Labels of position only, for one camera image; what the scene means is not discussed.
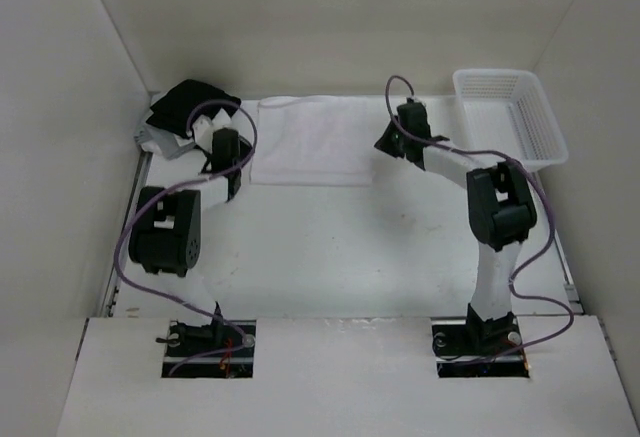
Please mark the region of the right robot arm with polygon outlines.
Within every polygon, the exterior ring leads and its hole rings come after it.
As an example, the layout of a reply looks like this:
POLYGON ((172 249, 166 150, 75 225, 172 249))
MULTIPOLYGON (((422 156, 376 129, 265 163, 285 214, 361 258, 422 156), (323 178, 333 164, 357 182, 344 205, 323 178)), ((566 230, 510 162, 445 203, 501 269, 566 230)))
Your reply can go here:
POLYGON ((390 112, 391 122, 374 147, 437 174, 466 192, 469 227, 478 243, 475 290, 465 322, 434 333, 446 360, 490 357, 521 341, 512 311, 510 277, 523 243, 537 223, 529 184, 506 158, 494 163, 434 136, 423 103, 409 98, 390 112))

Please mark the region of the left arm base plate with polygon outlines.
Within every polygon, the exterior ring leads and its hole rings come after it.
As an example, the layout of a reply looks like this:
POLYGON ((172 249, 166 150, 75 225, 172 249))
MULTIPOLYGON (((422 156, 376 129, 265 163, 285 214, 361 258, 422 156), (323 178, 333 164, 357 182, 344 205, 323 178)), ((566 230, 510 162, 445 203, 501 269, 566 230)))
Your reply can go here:
POLYGON ((201 326, 170 323, 167 334, 155 339, 163 347, 161 376, 173 379, 249 379, 255 347, 242 335, 212 320, 201 326))

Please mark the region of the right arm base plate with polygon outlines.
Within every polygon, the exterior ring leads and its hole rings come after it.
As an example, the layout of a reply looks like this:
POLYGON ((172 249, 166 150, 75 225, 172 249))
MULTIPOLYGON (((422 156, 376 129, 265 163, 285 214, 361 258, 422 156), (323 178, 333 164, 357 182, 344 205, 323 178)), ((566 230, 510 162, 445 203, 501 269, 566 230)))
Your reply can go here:
POLYGON ((440 378, 529 377, 523 350, 498 357, 498 354, 522 343, 520 329, 514 317, 507 320, 505 328, 483 339, 475 339, 475 329, 471 329, 464 319, 436 320, 431 329, 432 351, 440 378))

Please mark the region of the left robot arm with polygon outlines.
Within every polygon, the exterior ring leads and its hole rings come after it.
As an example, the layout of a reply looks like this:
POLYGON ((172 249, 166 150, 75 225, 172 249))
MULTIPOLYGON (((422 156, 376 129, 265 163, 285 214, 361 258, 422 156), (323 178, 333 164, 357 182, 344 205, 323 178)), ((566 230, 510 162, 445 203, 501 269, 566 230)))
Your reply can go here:
POLYGON ((141 189, 114 252, 116 260, 126 246, 129 260, 150 275, 184 279, 195 268, 202 253, 203 212, 235 199, 242 170, 255 153, 255 143, 233 128, 215 131, 210 141, 197 177, 141 189))

